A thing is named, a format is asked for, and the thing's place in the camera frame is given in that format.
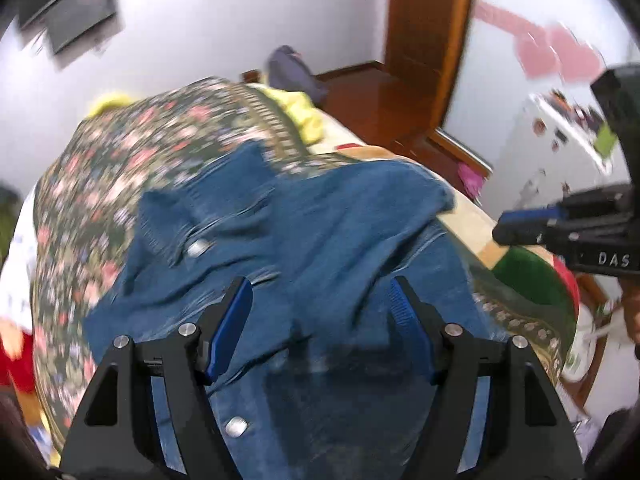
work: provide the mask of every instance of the human hand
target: human hand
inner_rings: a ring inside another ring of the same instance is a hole
[[[11,361],[15,361],[22,356],[24,334],[15,323],[0,319],[0,340],[2,340],[4,353]]]
[[[634,343],[640,344],[640,280],[619,278],[622,288],[622,307],[625,310],[626,332]]]

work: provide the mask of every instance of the gray bag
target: gray bag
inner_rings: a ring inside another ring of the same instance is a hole
[[[287,92],[304,92],[316,107],[321,107],[328,94],[326,85],[318,81],[299,53],[289,45],[278,47],[267,62],[268,85]]]

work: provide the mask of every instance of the pink wall decal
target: pink wall decal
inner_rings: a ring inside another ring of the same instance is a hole
[[[515,54],[527,79],[558,74],[565,83],[590,83],[604,70],[600,53],[560,23],[541,27],[482,0],[476,0],[473,16],[514,36]]]

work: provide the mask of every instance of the shirt button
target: shirt button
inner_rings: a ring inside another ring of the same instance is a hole
[[[209,249],[210,247],[210,243],[207,242],[206,240],[196,240],[194,241],[193,244],[191,244],[188,248],[187,248],[187,254],[191,257],[191,258],[197,258],[198,256],[200,256],[202,253],[204,253],[204,251],[206,251],[207,249]]]
[[[246,428],[248,427],[249,424],[246,420],[244,420],[244,418],[242,418],[241,416],[235,416],[226,424],[225,432],[231,438],[238,438],[246,431]]]

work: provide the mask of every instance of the wooden door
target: wooden door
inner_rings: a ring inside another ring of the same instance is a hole
[[[471,0],[390,0],[386,69],[433,97],[429,127],[449,106]]]

